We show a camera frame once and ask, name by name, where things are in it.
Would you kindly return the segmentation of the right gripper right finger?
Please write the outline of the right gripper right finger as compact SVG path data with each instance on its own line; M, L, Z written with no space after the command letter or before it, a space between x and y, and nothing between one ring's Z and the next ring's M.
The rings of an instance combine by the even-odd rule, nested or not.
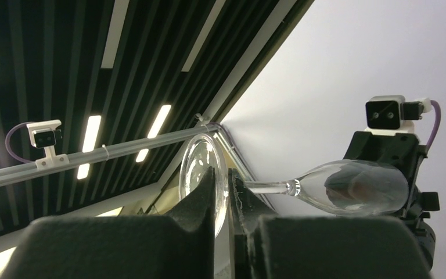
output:
M430 278L410 231L392 217L279 216L228 171L233 278Z

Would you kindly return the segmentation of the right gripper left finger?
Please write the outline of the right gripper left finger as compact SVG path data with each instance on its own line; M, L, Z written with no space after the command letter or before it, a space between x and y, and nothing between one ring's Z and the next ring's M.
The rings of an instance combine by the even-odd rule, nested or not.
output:
M215 171L162 215L47 217L24 232L2 278L212 278Z

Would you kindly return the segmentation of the wine glass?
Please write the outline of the wine glass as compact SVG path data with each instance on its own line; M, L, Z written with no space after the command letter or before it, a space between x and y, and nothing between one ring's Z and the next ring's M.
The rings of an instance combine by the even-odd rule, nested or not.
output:
M224 153L210 134L194 136L186 147L179 175L179 199L192 193L208 169L215 171L215 229L218 235L229 201ZM297 178L280 182L246 181L254 194L295 197L336 216L364 217L394 213L408 200L409 184L396 167L366 160L337 160Z

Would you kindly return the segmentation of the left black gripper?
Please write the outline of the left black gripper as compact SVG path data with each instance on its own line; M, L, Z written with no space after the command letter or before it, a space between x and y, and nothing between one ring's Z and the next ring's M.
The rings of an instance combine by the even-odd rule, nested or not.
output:
M343 158L387 163L400 170L408 182L408 198L403 207L391 216L399 218L412 231L431 231L432 227L425 220L431 217L431 212L440 210L438 193L422 192L416 185L427 151L427 146L421 145L415 134L388 136L357 131Z

